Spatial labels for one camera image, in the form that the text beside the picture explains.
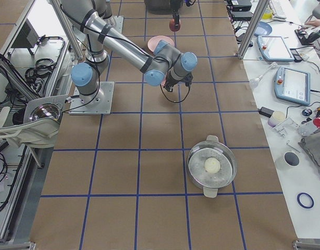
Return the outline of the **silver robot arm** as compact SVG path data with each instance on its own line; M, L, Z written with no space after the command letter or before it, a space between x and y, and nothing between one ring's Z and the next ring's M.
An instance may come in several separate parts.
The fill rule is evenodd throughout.
M160 40L154 54L149 55L110 23L112 9L109 1L62 1L60 9L80 32L89 37L88 60L102 62L104 48L108 47L139 69L151 86L163 86L169 92L179 82L190 86L192 71L198 64L196 55L182 53L164 40Z

